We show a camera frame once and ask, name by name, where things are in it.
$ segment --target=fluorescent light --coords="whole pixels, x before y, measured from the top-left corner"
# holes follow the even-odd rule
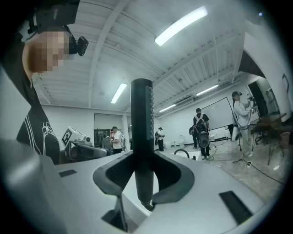
[[[155,39],[155,43],[157,43],[159,46],[163,45],[172,36],[184,29],[186,26],[206,15],[207,11],[204,6],[197,8],[196,10],[182,17],[180,20],[176,21],[169,28],[167,28],[160,36]]]
[[[162,110],[160,110],[159,112],[163,112],[163,111],[165,111],[165,110],[167,110],[167,109],[170,109],[170,108],[172,108],[172,107],[174,107],[174,106],[176,106],[175,104],[173,104],[173,105],[171,105],[171,106],[168,106],[167,108],[165,108],[165,109],[162,109]]]
[[[112,99],[112,101],[111,101],[111,103],[116,103],[116,101],[118,100],[118,98],[120,97],[120,95],[121,95],[121,93],[123,92],[123,90],[126,88],[126,84],[120,84],[120,86],[119,86],[119,88],[118,88],[118,90],[116,91],[116,93],[115,93],[115,95],[114,95],[114,97],[113,97],[113,99]]]
[[[208,91],[210,91],[210,90],[212,90],[212,89],[214,89],[214,88],[217,88],[219,85],[215,85],[215,86],[213,86],[213,87],[211,87],[211,88],[209,88],[209,89],[207,89],[207,90],[204,90],[204,91],[202,91],[202,92],[200,92],[200,93],[197,93],[196,94],[196,96],[199,96],[199,95],[201,95],[201,94],[203,94],[203,93],[205,93],[205,92],[208,92]]]

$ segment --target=white ceiling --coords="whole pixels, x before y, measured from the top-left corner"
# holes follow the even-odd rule
[[[186,97],[236,81],[244,38],[244,14],[230,0],[81,0],[77,39],[89,45],[58,71],[41,74],[35,87],[44,105],[129,111],[130,83],[153,81],[156,113]],[[163,46],[154,39],[200,6],[208,15]],[[128,86],[115,104],[121,83]]]

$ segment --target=doorway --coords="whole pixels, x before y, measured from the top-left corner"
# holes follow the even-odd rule
[[[248,87],[255,99],[260,117],[267,116],[268,115],[267,103],[257,82],[255,81],[249,84]]]
[[[109,129],[94,129],[94,142],[95,147],[102,147],[103,139],[110,136]]]

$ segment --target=whiteboard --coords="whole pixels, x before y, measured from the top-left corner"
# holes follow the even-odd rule
[[[226,97],[202,108],[201,112],[209,117],[210,130],[221,128],[233,123],[232,109]]]

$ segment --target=black pole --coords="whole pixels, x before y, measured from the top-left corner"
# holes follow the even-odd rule
[[[142,205],[149,209],[153,193],[154,109],[152,82],[131,83],[132,148],[135,158],[136,190]]]

